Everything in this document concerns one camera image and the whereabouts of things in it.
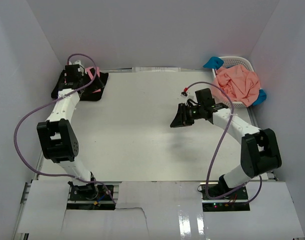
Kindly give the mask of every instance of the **blue cloth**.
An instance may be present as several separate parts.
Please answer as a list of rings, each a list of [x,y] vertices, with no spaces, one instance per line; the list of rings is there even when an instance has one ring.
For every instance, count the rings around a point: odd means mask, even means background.
[[[203,67],[207,69],[219,69],[223,64],[224,61],[222,59],[212,56]]]
[[[252,105],[256,106],[258,104],[261,104],[263,101],[266,100],[266,98],[267,98],[267,94],[265,93],[264,90],[260,89],[259,90],[259,96],[258,96],[257,100],[253,102]]]

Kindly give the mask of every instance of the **white floor panel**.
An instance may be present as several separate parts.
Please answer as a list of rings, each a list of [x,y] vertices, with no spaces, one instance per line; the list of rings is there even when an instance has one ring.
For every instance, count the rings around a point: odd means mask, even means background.
[[[111,73],[102,99],[78,103],[73,114],[78,158],[100,181],[204,181],[223,130],[202,119],[190,127],[170,128],[170,123],[184,101],[183,89],[212,80],[211,72]],[[207,87],[196,85],[191,93]],[[235,112],[250,123],[246,108]],[[227,135],[210,179],[235,168],[240,152]],[[63,173],[51,160],[42,171]]]
[[[160,188],[163,190],[172,183],[160,182],[158,184],[164,185]],[[249,196],[253,196],[257,192],[258,186],[258,182],[247,184]],[[182,190],[184,193],[180,194],[184,196],[191,189],[183,188]],[[130,194],[127,189],[121,189],[121,192]],[[178,214],[171,214],[172,211],[169,210],[167,212],[169,214],[165,214],[164,208],[167,200],[163,198],[169,199],[170,206],[172,204],[179,205],[179,209],[183,206],[176,201],[183,201],[183,203],[192,201],[194,203],[194,198],[189,194],[186,195],[187,197],[179,197],[178,191],[167,193],[164,191],[162,197],[155,192],[152,192],[151,195],[156,197],[139,195],[136,204],[149,206],[151,203],[152,209],[157,205],[154,208],[155,211],[145,211],[147,207],[144,209],[140,207],[115,209],[114,211],[66,210],[60,236],[54,235],[51,231],[47,234],[34,232],[29,234],[29,240],[169,240],[173,239],[173,236],[183,233],[181,221],[179,221],[182,219],[180,218],[182,211],[178,211]],[[136,199],[133,196],[126,197],[130,202]],[[196,227],[194,220],[198,218],[198,215],[190,214],[194,207],[182,210],[189,216],[185,218],[185,223],[188,224],[182,225],[182,227],[185,230],[192,230],[192,227]],[[203,223],[204,239],[208,240],[291,240],[304,237],[285,182],[264,182],[261,193],[257,199],[250,203],[250,211],[204,212]],[[193,231],[191,233],[191,235],[182,235],[174,239],[199,239],[197,235],[193,235]]]

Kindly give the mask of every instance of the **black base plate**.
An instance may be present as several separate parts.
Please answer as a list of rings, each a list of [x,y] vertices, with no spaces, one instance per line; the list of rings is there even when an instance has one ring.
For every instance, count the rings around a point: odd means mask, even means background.
[[[203,212],[240,212],[240,211],[250,211],[249,204],[224,204],[224,203],[203,203]]]
[[[110,193],[112,196],[114,196],[114,185],[106,185],[107,188],[109,189]],[[105,193],[106,190],[102,185],[98,185],[98,197],[92,199],[93,201],[97,200],[98,198],[102,197]],[[69,195],[69,200],[70,201],[89,201],[90,199],[85,198],[82,195],[77,194],[75,191],[72,191],[70,189],[70,195]],[[108,194],[106,194],[104,196],[104,198],[102,199],[102,201],[111,201],[111,198]]]
[[[115,204],[76,204],[68,203],[67,210],[115,210]]]
[[[245,186],[243,186],[242,188],[240,188],[237,191],[233,192],[232,194],[227,195],[225,198],[221,198],[221,200],[226,200],[227,199],[229,201],[229,199],[235,197],[235,194],[237,194],[237,199],[236,200],[248,200],[248,194],[247,194],[247,190],[246,190]],[[202,193],[202,199],[203,200],[209,200],[204,192]]]

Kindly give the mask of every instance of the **wire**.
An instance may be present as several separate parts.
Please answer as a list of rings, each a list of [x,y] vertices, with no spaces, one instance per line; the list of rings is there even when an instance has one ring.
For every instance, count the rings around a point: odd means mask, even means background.
[[[73,94],[73,93],[76,93],[84,88],[87,88],[90,84],[93,83],[93,81],[95,80],[96,76],[97,76],[97,66],[95,64],[95,61],[88,55],[86,54],[83,54],[83,53],[74,53],[72,55],[70,55],[67,59],[67,64],[69,64],[69,61],[72,57],[74,56],[83,56],[83,57],[86,57],[88,58],[89,60],[91,60],[91,62],[93,63],[93,66],[94,66],[94,69],[95,69],[95,72],[94,72],[94,75],[92,76],[92,79],[90,80],[90,82],[88,82],[86,85],[82,86],[82,87],[79,87],[69,93],[67,93],[66,95],[62,96],[62,97],[59,97],[49,103],[46,103],[40,107],[37,107],[36,109],[32,110],[31,112],[27,113],[17,124],[15,130],[14,130],[14,133],[13,133],[13,144],[14,144],[14,148],[18,154],[18,156],[20,157],[21,161],[23,162],[23,164],[26,165],[27,168],[29,168],[31,171],[33,171],[34,173],[36,174],[39,174],[39,175],[42,175],[42,176],[46,176],[46,177],[70,177],[70,178],[73,178],[73,179],[77,179],[79,180],[80,182],[82,183],[85,183],[85,184],[100,184],[102,185],[107,191],[108,191],[108,194],[109,194],[109,197],[111,198],[112,202],[116,205],[116,202],[114,201],[114,198],[112,196],[112,194],[110,193],[109,189],[107,188],[107,186],[101,182],[101,181],[86,181],[86,180],[83,180],[77,176],[74,176],[72,174],[51,174],[51,173],[44,173],[44,172],[41,172],[41,171],[38,171],[36,169],[34,169],[28,162],[27,160],[24,158],[24,156],[22,155],[22,152],[20,151],[19,149],[19,146],[18,146],[18,130],[20,128],[20,126],[22,125],[22,123],[24,122],[25,119],[27,119],[30,115],[36,113],[37,111],[41,110],[41,109],[44,109],[52,104],[55,104],[56,102],[62,100],[63,98],[66,98],[68,97],[69,95]]]
[[[197,191],[200,192],[200,193],[202,193],[202,192],[203,192],[203,188],[201,188],[201,189],[199,190],[199,187],[204,186],[204,185],[205,185],[205,184],[200,184],[200,185],[197,187]]]
[[[190,106],[194,106],[193,104],[199,105],[199,103],[195,102],[195,101],[192,100],[191,98],[188,98],[187,103],[188,103]]]
[[[98,194],[99,194],[99,190],[98,190],[98,187],[96,186],[96,195],[93,198],[85,197],[85,199],[87,199],[87,200],[94,200],[95,198],[97,198]]]
[[[85,69],[82,65],[80,65],[80,64],[79,64],[79,66],[82,67],[83,72],[86,74],[86,69]]]
[[[236,200],[237,200],[237,194],[234,195],[234,199],[230,205],[233,205],[236,202]]]
[[[224,194],[222,194],[222,195],[215,196],[215,197],[211,197],[211,196],[209,195],[209,193],[208,193],[208,191],[209,191],[209,179],[210,179],[210,176],[211,176],[211,171],[212,171],[212,168],[213,168],[213,165],[214,165],[216,156],[217,156],[217,154],[218,154],[219,148],[221,147],[222,142],[223,142],[223,140],[224,140],[224,137],[225,137],[226,133],[228,132],[229,126],[230,126],[230,124],[231,124],[231,122],[232,122],[232,120],[233,120],[233,114],[234,114],[234,111],[235,111],[235,107],[234,107],[233,101],[232,101],[232,100],[230,99],[230,97],[225,93],[224,90],[222,90],[220,87],[216,86],[215,84],[212,84],[212,83],[209,83],[209,82],[206,82],[206,81],[197,81],[197,82],[194,82],[194,83],[190,84],[188,87],[186,87],[186,88],[184,89],[184,92],[187,92],[188,89],[190,89],[192,86],[197,85],[197,84],[207,84],[207,85],[211,85],[211,86],[217,88],[217,89],[220,90],[220,91],[222,92],[222,94],[228,99],[228,101],[229,101],[229,103],[230,103],[230,105],[231,105],[230,117],[229,117],[229,120],[228,120],[228,122],[227,122],[226,128],[224,129],[224,131],[223,131],[223,133],[222,133],[222,135],[221,135],[221,137],[220,137],[220,139],[219,139],[219,142],[218,142],[218,144],[217,144],[217,147],[216,147],[216,149],[215,149],[215,151],[214,151],[214,153],[213,153],[212,159],[211,159],[211,161],[210,161],[210,165],[209,165],[208,173],[207,173],[207,178],[206,178],[206,184],[205,184],[205,194],[206,194],[207,198],[208,198],[208,199],[211,199],[211,200],[217,200],[217,199],[221,199],[221,198],[223,198],[223,197],[225,197],[225,196],[227,196],[227,195],[230,195],[230,194],[234,193],[235,191],[237,191],[238,189],[242,188],[242,187],[245,185],[245,184],[241,184],[241,185],[235,187],[234,189],[232,189],[232,190],[230,190],[230,191],[228,191],[228,192],[226,192],[226,193],[224,193]],[[255,194],[255,196],[254,196],[251,200],[249,200],[248,202],[246,202],[246,203],[244,203],[244,204],[247,204],[247,203],[252,202],[252,201],[258,196],[259,192],[260,192],[261,189],[262,189],[262,184],[263,184],[263,179],[262,179],[261,176],[259,176],[259,179],[260,179],[260,186],[259,186],[259,189],[258,189],[257,193]]]
[[[225,207],[228,207],[228,205],[232,202],[232,200],[233,200],[233,198],[230,198],[230,199],[229,199],[229,202],[226,202],[226,203],[225,203]]]
[[[104,199],[104,197],[105,197],[105,194],[104,194],[104,195],[102,195],[102,197],[101,197],[101,198],[99,198],[99,199],[97,200],[97,203],[99,203],[101,200],[103,200],[103,199]]]

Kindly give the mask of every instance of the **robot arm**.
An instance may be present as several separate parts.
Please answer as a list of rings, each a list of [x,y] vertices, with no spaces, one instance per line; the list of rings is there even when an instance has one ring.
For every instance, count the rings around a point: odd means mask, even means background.
[[[80,62],[75,62],[65,66],[65,79],[59,83],[59,98],[85,84],[84,72],[80,65]],[[70,124],[81,94],[82,92],[75,92],[58,101],[47,120],[38,123],[37,132],[46,159],[51,159],[70,175],[91,181],[91,172],[77,158],[79,144]]]
[[[191,126],[195,120],[205,119],[225,129],[231,116],[230,109],[223,103],[215,104],[209,88],[195,94],[198,103],[193,105],[191,99],[187,100],[187,104],[180,103],[170,127]],[[227,132],[240,143],[241,156],[240,165],[219,178],[223,194],[282,165],[276,136],[271,129],[262,130],[233,116]]]

